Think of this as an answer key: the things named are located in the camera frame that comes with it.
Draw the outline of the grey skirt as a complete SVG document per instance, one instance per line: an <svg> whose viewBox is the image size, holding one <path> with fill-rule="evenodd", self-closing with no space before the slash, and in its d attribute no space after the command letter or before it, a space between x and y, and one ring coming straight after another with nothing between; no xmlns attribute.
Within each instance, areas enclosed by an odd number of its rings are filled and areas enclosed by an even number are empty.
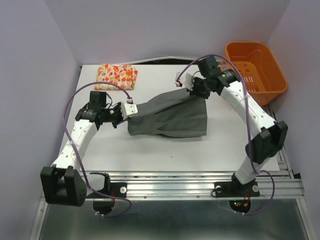
<svg viewBox="0 0 320 240"><path fill-rule="evenodd" d="M206 100L178 89L161 93L137 105L138 113L128 120L131 136L197 138L207 135Z"/></svg>

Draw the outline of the floral orange skirt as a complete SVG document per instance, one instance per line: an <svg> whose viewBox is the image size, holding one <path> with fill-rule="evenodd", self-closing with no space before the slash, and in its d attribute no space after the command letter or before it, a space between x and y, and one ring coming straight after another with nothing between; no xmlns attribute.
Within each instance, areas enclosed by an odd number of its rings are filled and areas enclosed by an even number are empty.
<svg viewBox="0 0 320 240"><path fill-rule="evenodd" d="M133 90L135 88L138 70L130 64L112 65L103 63L97 70L96 82L94 89L97 91L116 91L116 86L102 84L108 82L119 86L124 90Z"/></svg>

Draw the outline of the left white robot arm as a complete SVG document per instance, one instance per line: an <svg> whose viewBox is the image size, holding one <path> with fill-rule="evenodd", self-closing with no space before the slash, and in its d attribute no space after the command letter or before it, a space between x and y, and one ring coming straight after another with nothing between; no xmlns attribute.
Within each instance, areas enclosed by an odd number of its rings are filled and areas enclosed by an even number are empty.
<svg viewBox="0 0 320 240"><path fill-rule="evenodd" d="M102 124L112 123L116 127L124 122L127 117L124 107L124 102L108 107L105 92L90 92L89 102L76 114L72 131L65 133L67 142L60 155L40 172L47 203L80 207L90 194L106 197L111 193L109 176L104 175L93 187L82 160Z"/></svg>

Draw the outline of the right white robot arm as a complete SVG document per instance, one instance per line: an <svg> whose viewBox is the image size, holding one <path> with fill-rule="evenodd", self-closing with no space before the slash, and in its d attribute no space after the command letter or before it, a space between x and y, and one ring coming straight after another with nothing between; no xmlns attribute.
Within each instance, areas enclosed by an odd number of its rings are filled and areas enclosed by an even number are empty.
<svg viewBox="0 0 320 240"><path fill-rule="evenodd" d="M231 181L217 185L216 196L219 198L222 195L242 195L253 189L265 163L282 150L288 125L265 113L249 94L243 75L233 63L230 69L221 70L216 58L216 54L209 54L193 60L202 77L187 76L182 85L190 93L205 99L211 93L217 93L246 124L246 157Z"/></svg>

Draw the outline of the orange plastic basket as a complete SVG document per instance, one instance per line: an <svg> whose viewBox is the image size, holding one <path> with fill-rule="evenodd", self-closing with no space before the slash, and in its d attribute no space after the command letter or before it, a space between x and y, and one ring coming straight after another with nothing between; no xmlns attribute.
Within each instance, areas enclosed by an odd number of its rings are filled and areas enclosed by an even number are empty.
<svg viewBox="0 0 320 240"><path fill-rule="evenodd" d="M225 46L224 56L240 71L247 91L260 106L268 105L288 89L281 68L265 44L230 42Z"/></svg>

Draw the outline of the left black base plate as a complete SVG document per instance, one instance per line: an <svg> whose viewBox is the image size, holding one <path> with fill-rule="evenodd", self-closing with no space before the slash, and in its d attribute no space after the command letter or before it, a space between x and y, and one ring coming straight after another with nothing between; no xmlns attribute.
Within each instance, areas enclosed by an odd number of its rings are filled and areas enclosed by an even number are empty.
<svg viewBox="0 0 320 240"><path fill-rule="evenodd" d="M126 182L110 182L105 183L104 187L98 191L101 194L126 198L127 197L127 183Z"/></svg>

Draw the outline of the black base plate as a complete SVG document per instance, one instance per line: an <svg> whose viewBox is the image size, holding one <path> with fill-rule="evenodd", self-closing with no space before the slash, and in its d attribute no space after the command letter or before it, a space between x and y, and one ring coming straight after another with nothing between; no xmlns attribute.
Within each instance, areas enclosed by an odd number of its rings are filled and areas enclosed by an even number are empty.
<svg viewBox="0 0 320 240"><path fill-rule="evenodd" d="M127 183L126 182L110 182L105 183L104 187L98 191L101 194L126 198L127 197Z"/></svg>
<svg viewBox="0 0 320 240"><path fill-rule="evenodd" d="M256 181L244 185L233 181L220 181L214 183L214 189L211 191L214 198L241 198L241 197L259 197L260 189Z"/></svg>

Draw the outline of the aluminium rail frame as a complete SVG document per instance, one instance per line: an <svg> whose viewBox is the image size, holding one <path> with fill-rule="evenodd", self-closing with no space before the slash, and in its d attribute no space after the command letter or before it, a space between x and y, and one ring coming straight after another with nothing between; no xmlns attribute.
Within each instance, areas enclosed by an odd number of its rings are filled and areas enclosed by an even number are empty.
<svg viewBox="0 0 320 240"><path fill-rule="evenodd" d="M199 138L130 136L125 124L103 125L84 168L95 188L104 174L126 183L130 210L104 219L94 215L91 198L81 207L41 199L31 239L317 239L303 182L291 173L284 150L264 166L269 174L257 178L260 196L251 200L249 216L212 197L215 182L229 181L243 162L247 134L227 103L209 103L207 112L207 135Z"/></svg>

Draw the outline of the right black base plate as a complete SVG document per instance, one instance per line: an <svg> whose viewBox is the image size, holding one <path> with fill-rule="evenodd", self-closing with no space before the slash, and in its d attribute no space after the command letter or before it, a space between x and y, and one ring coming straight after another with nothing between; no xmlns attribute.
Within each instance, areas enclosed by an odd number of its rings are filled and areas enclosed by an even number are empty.
<svg viewBox="0 0 320 240"><path fill-rule="evenodd" d="M233 181L220 181L214 183L214 189L211 191L214 198L241 198L241 197L259 197L260 189L256 181L244 185Z"/></svg>

